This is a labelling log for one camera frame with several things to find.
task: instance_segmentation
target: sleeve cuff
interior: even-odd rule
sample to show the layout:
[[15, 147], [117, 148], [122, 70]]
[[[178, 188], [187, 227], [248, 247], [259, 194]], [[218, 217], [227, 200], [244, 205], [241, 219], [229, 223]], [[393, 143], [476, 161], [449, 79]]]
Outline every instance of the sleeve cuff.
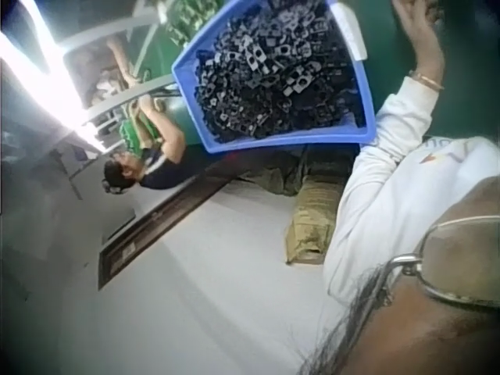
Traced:
[[417, 80], [406, 77], [399, 89], [398, 97], [431, 114], [438, 102], [439, 94]]

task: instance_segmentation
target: bracelet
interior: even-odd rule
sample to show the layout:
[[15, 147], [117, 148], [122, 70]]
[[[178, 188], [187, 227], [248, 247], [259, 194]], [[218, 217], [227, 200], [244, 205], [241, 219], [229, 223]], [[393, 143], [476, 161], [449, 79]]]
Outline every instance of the bracelet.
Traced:
[[435, 80], [431, 80], [429, 77], [425, 77], [423, 74], [415, 72], [413, 70], [410, 70], [409, 76], [412, 79], [418, 80], [421, 84], [425, 84], [427, 87], [432, 88], [435, 91], [442, 91], [445, 89], [444, 86], [441, 86]]

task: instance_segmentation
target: brown sack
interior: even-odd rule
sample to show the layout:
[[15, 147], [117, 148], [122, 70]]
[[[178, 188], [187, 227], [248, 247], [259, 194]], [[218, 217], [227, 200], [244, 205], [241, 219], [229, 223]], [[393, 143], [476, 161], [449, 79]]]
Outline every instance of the brown sack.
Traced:
[[285, 238], [287, 264], [323, 264], [337, 220], [344, 184], [307, 176], [297, 195]]

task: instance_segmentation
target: blue plastic tray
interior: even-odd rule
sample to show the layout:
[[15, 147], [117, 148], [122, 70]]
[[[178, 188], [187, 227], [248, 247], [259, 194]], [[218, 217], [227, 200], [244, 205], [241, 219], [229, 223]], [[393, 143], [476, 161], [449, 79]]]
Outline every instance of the blue plastic tray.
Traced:
[[[326, 0], [328, 5], [337, 0]], [[218, 143], [210, 133], [203, 120], [202, 108], [195, 99], [195, 88], [198, 86], [198, 78], [195, 71], [198, 66], [196, 52], [200, 49], [213, 50], [213, 42], [216, 36], [227, 27], [227, 22], [232, 18], [243, 15], [253, 5], [267, 5], [265, 0], [231, 0], [196, 34], [189, 46], [182, 51], [175, 63], [172, 65], [172, 74], [179, 85], [180, 92], [184, 97], [196, 129], [202, 139], [203, 145], [210, 153], [226, 152], [243, 148], [257, 148], [266, 146], [301, 145], [307, 143], [369, 143], [375, 138], [376, 123], [373, 111], [372, 96], [366, 79], [363, 63], [352, 61], [356, 79], [358, 81], [359, 93], [365, 112], [366, 124], [357, 127], [353, 116], [346, 116], [341, 124], [334, 127], [320, 129], [300, 130], [287, 134], [279, 134], [264, 139], [239, 138], [228, 143]]]

